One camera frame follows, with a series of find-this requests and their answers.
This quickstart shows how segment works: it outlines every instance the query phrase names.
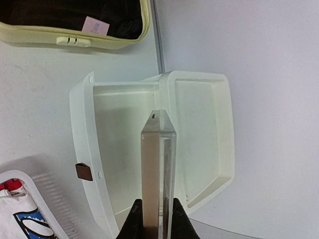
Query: box lid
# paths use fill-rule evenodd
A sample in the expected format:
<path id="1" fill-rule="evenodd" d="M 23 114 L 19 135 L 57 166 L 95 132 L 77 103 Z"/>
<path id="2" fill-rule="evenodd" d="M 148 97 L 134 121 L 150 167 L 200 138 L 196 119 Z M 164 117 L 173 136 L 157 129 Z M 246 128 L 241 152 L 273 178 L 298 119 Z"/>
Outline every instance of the box lid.
<path id="1" fill-rule="evenodd" d="M 140 82 L 100 83 L 94 74 L 70 93 L 77 160 L 93 216 L 113 237 L 142 197 L 141 131 L 152 110 L 166 110 L 177 132 L 175 197 L 189 214 L 234 176 L 229 85 L 221 74 L 173 71 Z"/>

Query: yellow case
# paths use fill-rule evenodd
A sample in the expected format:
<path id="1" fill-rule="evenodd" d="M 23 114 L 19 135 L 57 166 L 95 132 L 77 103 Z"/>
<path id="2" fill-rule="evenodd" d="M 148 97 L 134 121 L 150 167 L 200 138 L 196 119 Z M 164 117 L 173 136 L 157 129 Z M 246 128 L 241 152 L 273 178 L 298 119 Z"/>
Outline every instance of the yellow case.
<path id="1" fill-rule="evenodd" d="M 142 33 L 138 39 L 88 34 L 81 31 L 46 26 L 18 26 L 0 22 L 0 40 L 13 43 L 49 43 L 57 45 L 120 49 L 142 40 L 150 28 L 149 0 L 141 0 Z"/>

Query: pink tag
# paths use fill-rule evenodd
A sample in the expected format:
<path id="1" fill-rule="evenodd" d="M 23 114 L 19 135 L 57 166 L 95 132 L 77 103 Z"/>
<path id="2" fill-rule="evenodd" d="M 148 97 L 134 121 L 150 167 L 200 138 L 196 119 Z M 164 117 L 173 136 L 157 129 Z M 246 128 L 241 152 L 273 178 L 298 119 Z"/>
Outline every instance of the pink tag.
<path id="1" fill-rule="evenodd" d="M 100 20 L 87 16 L 82 28 L 83 32 L 104 35 L 108 33 L 110 25 Z"/>

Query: white surface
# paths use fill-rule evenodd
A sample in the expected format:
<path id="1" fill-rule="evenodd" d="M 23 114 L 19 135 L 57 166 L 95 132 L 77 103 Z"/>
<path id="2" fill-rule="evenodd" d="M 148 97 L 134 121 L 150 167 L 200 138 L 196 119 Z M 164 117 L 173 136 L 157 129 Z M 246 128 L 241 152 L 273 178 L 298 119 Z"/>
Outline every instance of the white surface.
<path id="1" fill-rule="evenodd" d="M 134 83 L 100 80 L 91 73 L 79 82 L 70 110 L 77 160 L 93 176 L 83 181 L 86 196 L 106 233 L 116 237 L 142 198 L 141 132 L 154 109 L 167 110 L 176 128 L 175 196 L 187 213 L 231 183 L 234 136 L 224 75 L 173 71 Z"/>
<path id="2" fill-rule="evenodd" d="M 0 42 L 0 171 L 28 173 L 58 221 L 73 230 L 72 238 L 105 238 L 74 167 L 69 93 L 93 70 L 105 81 L 158 74 L 153 27 L 141 42 L 119 51 L 42 47 Z M 43 193 L 50 183 L 55 187 Z M 53 189 L 58 196 L 50 194 Z"/>
<path id="3" fill-rule="evenodd" d="M 33 180 L 25 173 L 19 170 L 10 170 L 4 173 L 0 173 L 0 184 L 4 183 L 12 178 L 17 178 L 22 181 L 24 188 L 29 193 L 29 201 L 32 201 L 32 205 L 34 203 L 39 208 L 42 216 L 46 219 L 47 223 L 50 225 L 51 229 L 54 231 L 54 234 L 59 237 L 60 239 L 69 239 L 66 235 L 64 230 L 61 228 L 60 224 L 57 222 L 56 218 L 53 216 L 52 212 L 48 208 L 47 204 L 43 200 L 42 196 L 40 195 L 36 185 L 34 184 Z M 25 200 L 22 200 L 21 204 L 27 204 Z"/>
<path id="4" fill-rule="evenodd" d="M 269 239 L 319 238 L 319 2 L 159 0 L 166 70 L 231 89 L 235 179 L 191 217 Z"/>

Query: white wall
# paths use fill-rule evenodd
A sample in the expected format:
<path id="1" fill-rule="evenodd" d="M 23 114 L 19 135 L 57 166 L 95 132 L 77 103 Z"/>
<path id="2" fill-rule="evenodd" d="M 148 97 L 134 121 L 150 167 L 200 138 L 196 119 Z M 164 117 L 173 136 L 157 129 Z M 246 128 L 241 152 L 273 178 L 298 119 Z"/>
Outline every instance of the white wall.
<path id="1" fill-rule="evenodd" d="M 224 73 L 234 182 L 191 217 L 250 236 L 319 238 L 319 1 L 158 0 L 166 70 Z"/>

